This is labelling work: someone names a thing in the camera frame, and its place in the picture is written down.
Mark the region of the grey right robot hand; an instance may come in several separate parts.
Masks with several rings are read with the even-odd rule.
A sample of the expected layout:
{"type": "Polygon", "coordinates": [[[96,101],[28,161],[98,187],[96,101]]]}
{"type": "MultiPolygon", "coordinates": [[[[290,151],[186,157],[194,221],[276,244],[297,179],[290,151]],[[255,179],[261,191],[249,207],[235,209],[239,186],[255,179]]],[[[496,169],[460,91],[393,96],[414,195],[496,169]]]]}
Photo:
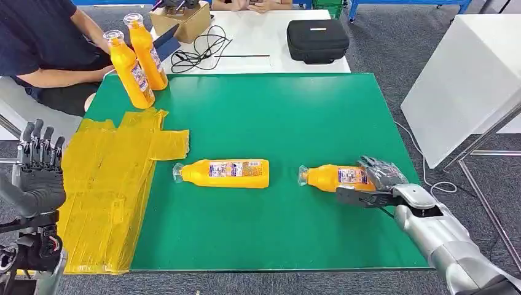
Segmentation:
{"type": "Polygon", "coordinates": [[[394,186],[408,184],[409,181],[397,166],[374,157],[362,155],[358,161],[365,169],[368,178],[378,191],[391,191],[394,186]]]}

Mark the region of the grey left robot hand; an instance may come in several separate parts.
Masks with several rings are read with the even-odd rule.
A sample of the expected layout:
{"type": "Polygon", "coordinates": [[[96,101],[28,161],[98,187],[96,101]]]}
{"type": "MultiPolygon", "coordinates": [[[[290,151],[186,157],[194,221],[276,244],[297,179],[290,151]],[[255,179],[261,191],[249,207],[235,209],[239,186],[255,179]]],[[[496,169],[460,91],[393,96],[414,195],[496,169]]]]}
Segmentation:
{"type": "Polygon", "coordinates": [[[12,175],[1,173],[1,200],[24,218],[53,212],[66,200],[61,167],[65,138],[59,136],[52,144],[54,128],[48,126],[42,134],[43,126],[42,119],[27,123],[12,175]]]}

